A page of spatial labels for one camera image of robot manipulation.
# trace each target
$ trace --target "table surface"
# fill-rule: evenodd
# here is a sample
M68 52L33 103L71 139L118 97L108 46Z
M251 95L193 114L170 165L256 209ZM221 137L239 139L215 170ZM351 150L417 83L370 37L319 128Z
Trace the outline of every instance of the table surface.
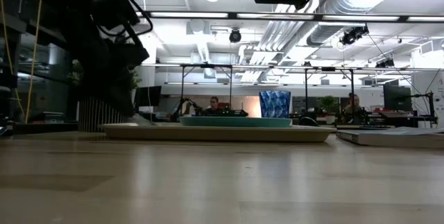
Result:
M0 223L442 223L444 151L0 139Z

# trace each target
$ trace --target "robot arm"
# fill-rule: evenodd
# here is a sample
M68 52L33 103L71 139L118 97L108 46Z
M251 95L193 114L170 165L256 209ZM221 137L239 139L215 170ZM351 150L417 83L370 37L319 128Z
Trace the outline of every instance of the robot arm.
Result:
M149 57L138 35L153 30L148 16L134 0L43 0L58 13L57 26L67 41L73 58L85 70L82 90L110 104L128 117L134 114L131 102L130 70ZM150 28L135 33L131 26L139 23L132 4L147 18ZM115 41L103 39L99 31L115 37L112 30L123 26ZM132 44L126 43L131 38Z

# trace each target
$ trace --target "ceiling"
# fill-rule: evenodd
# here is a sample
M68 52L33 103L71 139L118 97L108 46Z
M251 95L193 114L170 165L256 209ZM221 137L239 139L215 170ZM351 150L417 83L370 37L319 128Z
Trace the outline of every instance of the ceiling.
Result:
M141 7L149 11L223 11L223 12L273 12L277 5L256 4L254 0L135 0ZM383 0L368 13L370 14L444 14L444 0ZM173 62L178 57L189 58L192 53L198 52L196 43L186 36L188 19L154 19L154 31L159 40L157 44L157 58L160 62ZM218 30L208 40L207 47L210 53L238 54L243 44L256 45L261 40L270 21L252 20L208 20L208 24ZM228 40L231 28L239 28L242 42L231 44ZM419 44L428 42L431 37L444 36L444 24L369 24L370 35L378 44L381 51L393 51L395 63L400 67L409 64L410 51L418 48ZM345 51L338 50L334 43L327 42L306 58L312 65L330 66L340 65L348 60L348 65L364 66L368 60L381 54L369 37L365 37Z

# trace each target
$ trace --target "potted plant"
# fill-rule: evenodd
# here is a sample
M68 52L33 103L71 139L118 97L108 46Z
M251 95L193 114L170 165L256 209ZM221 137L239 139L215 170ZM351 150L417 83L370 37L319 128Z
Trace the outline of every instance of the potted plant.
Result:
M327 124L332 124L336 121L336 114L339 112L338 99L333 96L324 96L321 99L321 107L327 112Z
M76 94L78 95L78 130L83 132L101 132L102 129L98 128L100 124L127 122L127 117L119 111L82 89L84 73L79 61L74 60L72 72L68 74L68 79L76 87ZM130 75L132 80L128 93L137 89L137 84L142 81L134 69L130 71Z

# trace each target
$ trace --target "black metal pole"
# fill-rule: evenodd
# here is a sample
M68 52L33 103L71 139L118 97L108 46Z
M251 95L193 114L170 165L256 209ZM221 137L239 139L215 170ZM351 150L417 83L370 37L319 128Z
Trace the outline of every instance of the black metal pole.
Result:
M231 108L231 96L232 96L232 86L233 86L233 67L231 67L230 69L230 110L232 110Z
M185 80L185 66L182 66L182 92L180 93L180 102L183 102L183 86Z
M350 70L350 73L352 75L352 119L355 121L355 76L352 69Z
M308 77L307 69L305 69L305 113L308 112Z

